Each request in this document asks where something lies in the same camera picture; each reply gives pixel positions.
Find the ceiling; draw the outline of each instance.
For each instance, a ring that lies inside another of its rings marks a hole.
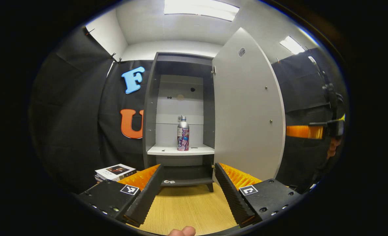
[[[164,15],[164,0],[131,0],[116,9],[129,45],[161,40],[188,40],[224,45],[239,27],[261,46],[271,62],[293,55],[280,45],[292,36],[303,48],[317,45],[294,22],[257,0],[221,0],[240,7],[233,22],[201,15]]]

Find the cabinet leg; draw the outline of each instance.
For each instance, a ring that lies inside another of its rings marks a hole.
[[[207,187],[209,188],[209,191],[213,193],[213,183],[207,184]]]

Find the bottle label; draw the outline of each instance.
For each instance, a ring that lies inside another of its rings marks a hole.
[[[178,128],[177,141],[178,151],[188,151],[189,128]]]

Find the aluminum bottle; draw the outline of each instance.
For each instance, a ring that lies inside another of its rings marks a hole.
[[[187,123],[187,118],[181,116],[181,122],[177,127],[177,149],[178,151],[188,151],[190,135],[190,126]]]

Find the cabinet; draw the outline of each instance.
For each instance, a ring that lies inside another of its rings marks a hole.
[[[179,115],[190,125],[189,151],[176,150]],[[207,184],[212,191],[216,162],[261,180],[275,178],[284,138],[277,78],[243,28],[214,58],[156,54],[146,89],[143,153],[145,168],[161,163],[165,180],[174,181],[163,186]]]

